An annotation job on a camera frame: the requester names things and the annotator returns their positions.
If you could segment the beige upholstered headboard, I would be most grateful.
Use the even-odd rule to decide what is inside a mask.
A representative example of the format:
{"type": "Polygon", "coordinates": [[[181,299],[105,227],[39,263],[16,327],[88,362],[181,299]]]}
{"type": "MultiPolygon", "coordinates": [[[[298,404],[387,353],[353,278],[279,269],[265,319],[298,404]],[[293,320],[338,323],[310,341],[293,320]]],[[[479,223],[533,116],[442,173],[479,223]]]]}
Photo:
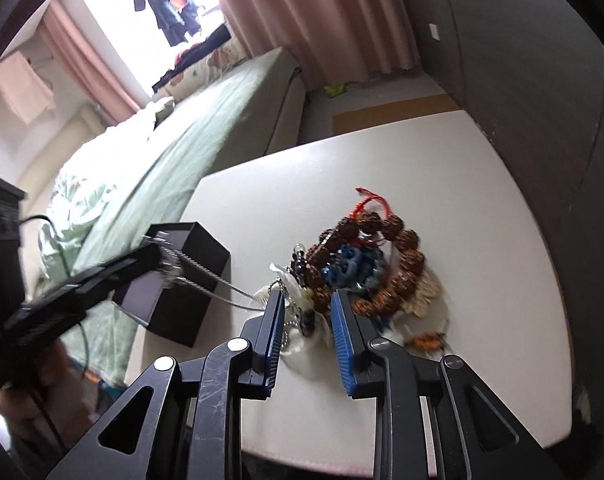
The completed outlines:
{"type": "Polygon", "coordinates": [[[106,130],[96,107],[84,104],[33,158],[18,180],[25,200],[35,200],[55,180],[61,167],[86,142],[106,130]]]}

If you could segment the green object on floor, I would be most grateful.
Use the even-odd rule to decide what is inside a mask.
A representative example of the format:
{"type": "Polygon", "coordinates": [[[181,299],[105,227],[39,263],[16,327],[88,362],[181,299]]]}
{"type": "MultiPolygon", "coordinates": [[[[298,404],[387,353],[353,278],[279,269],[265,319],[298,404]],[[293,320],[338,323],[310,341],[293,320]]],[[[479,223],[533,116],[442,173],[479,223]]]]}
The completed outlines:
{"type": "Polygon", "coordinates": [[[334,99],[337,96],[341,96],[342,94],[347,92],[346,84],[337,84],[336,86],[324,86],[323,93],[329,98],[334,99]]]}

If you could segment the pink curtain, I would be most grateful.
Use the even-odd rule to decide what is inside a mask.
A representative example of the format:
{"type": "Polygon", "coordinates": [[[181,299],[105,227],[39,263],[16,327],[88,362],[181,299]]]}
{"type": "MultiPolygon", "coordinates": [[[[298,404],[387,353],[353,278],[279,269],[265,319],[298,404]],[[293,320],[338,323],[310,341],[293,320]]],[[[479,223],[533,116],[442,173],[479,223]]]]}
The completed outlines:
{"type": "Polygon", "coordinates": [[[410,70],[418,51],[403,0],[219,0],[251,56],[279,47],[315,89],[410,70]]]}
{"type": "Polygon", "coordinates": [[[140,110],[59,0],[50,0],[37,31],[52,57],[78,88],[117,124],[140,110]]]}

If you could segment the pink hanging towel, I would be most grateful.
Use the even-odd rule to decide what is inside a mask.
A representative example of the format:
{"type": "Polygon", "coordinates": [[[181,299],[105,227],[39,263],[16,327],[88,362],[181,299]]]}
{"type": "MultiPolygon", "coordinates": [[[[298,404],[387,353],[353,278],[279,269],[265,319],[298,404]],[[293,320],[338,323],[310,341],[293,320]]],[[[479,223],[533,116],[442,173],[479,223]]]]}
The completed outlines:
{"type": "Polygon", "coordinates": [[[54,94],[19,51],[0,62],[0,96],[26,126],[56,109],[54,94]]]}

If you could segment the floral pillow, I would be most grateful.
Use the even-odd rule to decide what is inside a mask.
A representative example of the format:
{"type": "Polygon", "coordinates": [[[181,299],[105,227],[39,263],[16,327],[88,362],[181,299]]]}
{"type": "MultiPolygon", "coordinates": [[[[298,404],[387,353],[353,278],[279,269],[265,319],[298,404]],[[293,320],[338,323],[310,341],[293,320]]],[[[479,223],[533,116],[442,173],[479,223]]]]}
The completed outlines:
{"type": "Polygon", "coordinates": [[[154,92],[153,99],[172,96],[176,102],[181,102],[191,94],[212,84],[246,59],[247,52],[241,42],[232,37],[221,47],[187,67],[183,73],[175,75],[169,78],[165,84],[161,84],[160,88],[154,92]]]}

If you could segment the pink curtain right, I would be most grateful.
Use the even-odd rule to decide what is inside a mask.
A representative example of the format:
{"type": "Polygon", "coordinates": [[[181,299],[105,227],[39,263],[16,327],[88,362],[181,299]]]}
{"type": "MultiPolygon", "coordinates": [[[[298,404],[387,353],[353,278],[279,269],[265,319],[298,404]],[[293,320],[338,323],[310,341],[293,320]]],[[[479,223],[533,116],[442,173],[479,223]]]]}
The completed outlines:
{"type": "Polygon", "coordinates": [[[315,89],[410,70],[418,51],[403,0],[219,0],[251,56],[279,47],[315,89]]]}

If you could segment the white translucent pouch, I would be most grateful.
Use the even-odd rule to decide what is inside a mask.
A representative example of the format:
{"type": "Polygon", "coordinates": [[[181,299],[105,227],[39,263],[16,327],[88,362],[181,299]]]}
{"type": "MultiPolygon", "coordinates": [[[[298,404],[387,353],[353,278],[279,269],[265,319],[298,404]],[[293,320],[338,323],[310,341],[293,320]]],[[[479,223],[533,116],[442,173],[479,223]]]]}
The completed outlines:
{"type": "Polygon", "coordinates": [[[283,293],[285,319],[280,357],[293,373],[318,382],[333,356],[329,324],[315,310],[313,291],[301,285],[290,268],[270,263],[269,270],[275,278],[253,294],[249,306],[264,310],[271,292],[279,290],[283,293]]]}

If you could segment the black jewelry box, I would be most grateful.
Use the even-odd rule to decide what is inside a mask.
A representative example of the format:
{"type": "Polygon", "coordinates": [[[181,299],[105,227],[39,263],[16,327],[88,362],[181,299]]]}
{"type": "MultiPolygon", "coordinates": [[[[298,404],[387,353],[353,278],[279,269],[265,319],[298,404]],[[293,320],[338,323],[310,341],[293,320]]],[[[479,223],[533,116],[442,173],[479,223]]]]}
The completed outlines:
{"type": "Polygon", "coordinates": [[[189,284],[170,283],[163,272],[149,272],[118,289],[113,301],[149,332],[192,347],[217,286],[206,273],[221,274],[230,252],[198,222],[153,224],[147,235],[160,237],[204,269],[184,263],[180,275],[189,284]]]}

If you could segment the dark wood wardrobe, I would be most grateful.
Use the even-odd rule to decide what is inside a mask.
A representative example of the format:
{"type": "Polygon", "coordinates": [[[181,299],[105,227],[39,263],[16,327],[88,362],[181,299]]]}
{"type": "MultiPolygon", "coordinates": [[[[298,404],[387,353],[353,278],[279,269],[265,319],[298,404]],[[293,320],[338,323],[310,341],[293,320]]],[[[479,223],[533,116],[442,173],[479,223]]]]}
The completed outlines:
{"type": "Polygon", "coordinates": [[[486,134],[544,235],[604,444],[604,45],[566,0],[404,2],[424,70],[486,134]]]}

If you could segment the pink curtain left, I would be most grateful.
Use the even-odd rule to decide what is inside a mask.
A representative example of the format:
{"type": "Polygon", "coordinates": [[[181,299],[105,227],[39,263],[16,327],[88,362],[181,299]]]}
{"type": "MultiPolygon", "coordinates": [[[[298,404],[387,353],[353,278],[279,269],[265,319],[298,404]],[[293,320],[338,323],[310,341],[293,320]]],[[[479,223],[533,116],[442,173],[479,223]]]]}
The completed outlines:
{"type": "Polygon", "coordinates": [[[78,88],[117,124],[140,110],[59,0],[50,0],[37,31],[52,57],[78,88]]]}

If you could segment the brown cardboard floor mat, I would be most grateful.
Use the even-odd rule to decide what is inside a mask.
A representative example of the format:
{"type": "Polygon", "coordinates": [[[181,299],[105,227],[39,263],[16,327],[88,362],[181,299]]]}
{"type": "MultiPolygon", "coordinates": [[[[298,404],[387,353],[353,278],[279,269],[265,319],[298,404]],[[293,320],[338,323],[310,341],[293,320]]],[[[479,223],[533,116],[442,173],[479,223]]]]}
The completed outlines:
{"type": "Polygon", "coordinates": [[[384,103],[335,115],[332,121],[332,133],[338,136],[392,122],[454,112],[455,110],[460,110],[460,106],[447,93],[384,103]]]}

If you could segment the clothes pile on sill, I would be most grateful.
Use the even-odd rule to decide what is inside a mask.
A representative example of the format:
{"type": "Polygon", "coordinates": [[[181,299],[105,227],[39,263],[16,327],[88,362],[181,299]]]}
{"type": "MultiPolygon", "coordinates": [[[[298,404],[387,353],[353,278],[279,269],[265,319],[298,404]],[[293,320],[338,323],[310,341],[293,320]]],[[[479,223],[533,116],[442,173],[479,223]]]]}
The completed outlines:
{"type": "Polygon", "coordinates": [[[213,53],[216,49],[226,44],[231,39],[230,32],[226,24],[221,24],[212,34],[200,44],[195,44],[189,49],[180,53],[177,56],[177,62],[172,70],[168,70],[155,84],[152,85],[154,93],[160,91],[171,79],[183,73],[191,65],[199,62],[206,56],[213,53]]]}

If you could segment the bed with green blanket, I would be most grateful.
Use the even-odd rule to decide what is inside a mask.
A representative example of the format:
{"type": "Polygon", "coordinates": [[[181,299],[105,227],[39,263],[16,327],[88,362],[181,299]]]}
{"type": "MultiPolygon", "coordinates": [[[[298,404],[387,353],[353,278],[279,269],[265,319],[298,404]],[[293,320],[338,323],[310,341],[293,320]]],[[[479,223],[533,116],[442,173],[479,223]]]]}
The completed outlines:
{"type": "MultiPolygon", "coordinates": [[[[278,125],[300,113],[304,94],[299,62],[276,48],[176,102],[163,122],[157,120],[159,104],[150,103],[83,144],[70,159],[106,162],[118,180],[71,275],[130,252],[153,224],[179,221],[208,174],[294,146],[299,130],[278,125]]],[[[23,263],[31,298],[62,283],[49,283],[40,270],[43,224],[26,229],[23,263]]]]}

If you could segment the white wall socket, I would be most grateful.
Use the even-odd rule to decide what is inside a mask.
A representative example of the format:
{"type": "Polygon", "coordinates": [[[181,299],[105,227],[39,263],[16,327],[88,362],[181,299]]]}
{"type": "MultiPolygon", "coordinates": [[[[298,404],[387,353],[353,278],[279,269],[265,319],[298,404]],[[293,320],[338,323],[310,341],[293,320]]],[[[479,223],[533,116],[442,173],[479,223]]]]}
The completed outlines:
{"type": "Polygon", "coordinates": [[[429,29],[430,29],[431,37],[434,40],[436,40],[436,41],[441,40],[441,37],[439,37],[439,28],[437,27],[436,24],[430,23],[429,24],[429,29]]]}

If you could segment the blue beaded ornament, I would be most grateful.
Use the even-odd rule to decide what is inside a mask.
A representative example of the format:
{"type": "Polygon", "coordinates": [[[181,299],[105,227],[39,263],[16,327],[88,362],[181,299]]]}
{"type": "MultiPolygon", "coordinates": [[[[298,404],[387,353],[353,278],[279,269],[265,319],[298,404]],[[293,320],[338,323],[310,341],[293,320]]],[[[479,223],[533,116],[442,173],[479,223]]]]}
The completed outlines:
{"type": "Polygon", "coordinates": [[[329,256],[320,274],[331,289],[372,294],[381,288],[387,275],[384,252],[376,247],[342,245],[329,256]]]}

